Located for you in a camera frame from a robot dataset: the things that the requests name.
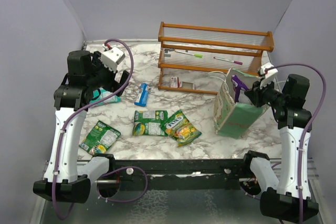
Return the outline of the green Fox's candy bag back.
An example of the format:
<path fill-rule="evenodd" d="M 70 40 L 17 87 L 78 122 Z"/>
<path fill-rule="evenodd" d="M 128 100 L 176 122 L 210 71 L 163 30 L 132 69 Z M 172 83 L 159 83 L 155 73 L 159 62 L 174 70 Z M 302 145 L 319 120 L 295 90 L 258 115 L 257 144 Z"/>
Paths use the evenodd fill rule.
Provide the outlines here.
<path fill-rule="evenodd" d="M 161 129 L 161 123 L 168 118 L 166 110 L 138 111 L 134 112 L 133 136 L 152 135 L 167 136 Z"/>

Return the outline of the purple snack bag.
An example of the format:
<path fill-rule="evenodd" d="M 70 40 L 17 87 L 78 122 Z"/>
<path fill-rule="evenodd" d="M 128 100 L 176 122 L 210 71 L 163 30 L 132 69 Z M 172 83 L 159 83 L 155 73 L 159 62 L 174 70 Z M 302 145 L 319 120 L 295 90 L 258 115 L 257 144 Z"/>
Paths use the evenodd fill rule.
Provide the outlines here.
<path fill-rule="evenodd" d="M 235 97 L 234 97 L 234 101 L 235 103 L 239 102 L 239 97 L 240 97 L 240 93 L 241 91 L 248 91 L 249 87 L 247 87 L 239 78 L 237 75 L 232 75 L 231 76 L 231 82 L 233 84 L 233 89 L 235 92 Z"/>

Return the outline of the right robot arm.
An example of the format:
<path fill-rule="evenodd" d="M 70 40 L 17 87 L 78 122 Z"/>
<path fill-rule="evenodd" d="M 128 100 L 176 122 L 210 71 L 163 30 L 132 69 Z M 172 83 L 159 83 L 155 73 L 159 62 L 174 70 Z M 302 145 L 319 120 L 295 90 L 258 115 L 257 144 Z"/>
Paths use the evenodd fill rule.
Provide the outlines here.
<path fill-rule="evenodd" d="M 274 111 L 281 138 L 281 173 L 276 176 L 267 154 L 248 151 L 241 164 L 246 177 L 256 177 L 260 187 L 260 211 L 264 216 L 299 223 L 319 212 L 319 205 L 311 200 L 307 175 L 307 156 L 312 117 L 303 108 L 310 87 L 309 79 L 290 74 L 282 91 L 274 82 L 261 87 L 253 83 L 245 92 L 253 105 L 269 105 Z"/>

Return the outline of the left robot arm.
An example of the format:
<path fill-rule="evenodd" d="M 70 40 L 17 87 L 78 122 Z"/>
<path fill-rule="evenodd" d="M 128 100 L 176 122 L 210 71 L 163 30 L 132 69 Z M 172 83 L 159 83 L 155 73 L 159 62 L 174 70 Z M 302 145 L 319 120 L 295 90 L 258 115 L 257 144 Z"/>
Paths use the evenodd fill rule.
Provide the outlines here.
<path fill-rule="evenodd" d="M 117 67 L 125 58 L 114 47 L 104 52 L 77 50 L 67 57 L 68 72 L 54 92 L 56 129 L 47 170 L 42 180 L 34 182 L 34 194 L 48 201 L 84 203 L 91 185 L 100 176 L 110 179 L 116 166 L 98 154 L 84 166 L 77 165 L 78 143 L 94 91 L 104 88 L 121 95 L 129 76 L 122 73 L 115 80 Z"/>

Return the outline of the Fox's spring tea candy bag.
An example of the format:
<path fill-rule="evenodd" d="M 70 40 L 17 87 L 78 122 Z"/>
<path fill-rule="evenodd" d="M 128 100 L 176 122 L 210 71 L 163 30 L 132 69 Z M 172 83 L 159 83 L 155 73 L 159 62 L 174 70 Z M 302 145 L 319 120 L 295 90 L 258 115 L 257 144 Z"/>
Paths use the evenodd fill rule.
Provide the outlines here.
<path fill-rule="evenodd" d="M 182 110 L 176 111 L 165 119 L 160 128 L 169 137 L 176 140 L 178 147 L 188 145 L 202 135 L 201 131 L 190 122 Z"/>

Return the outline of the green beige paper bag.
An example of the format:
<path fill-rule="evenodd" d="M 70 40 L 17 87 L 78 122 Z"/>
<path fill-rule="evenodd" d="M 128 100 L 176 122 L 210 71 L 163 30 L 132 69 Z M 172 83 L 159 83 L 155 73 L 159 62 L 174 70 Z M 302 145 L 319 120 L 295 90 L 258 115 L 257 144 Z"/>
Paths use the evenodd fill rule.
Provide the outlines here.
<path fill-rule="evenodd" d="M 250 126 L 259 119 L 269 108 L 268 105 L 255 107 L 241 91 L 239 102 L 235 103 L 235 92 L 231 76 L 238 78 L 249 89 L 260 78 L 243 73 L 235 68 L 229 69 L 225 81 L 222 83 L 214 102 L 214 129 L 217 135 L 239 138 L 245 134 Z"/>

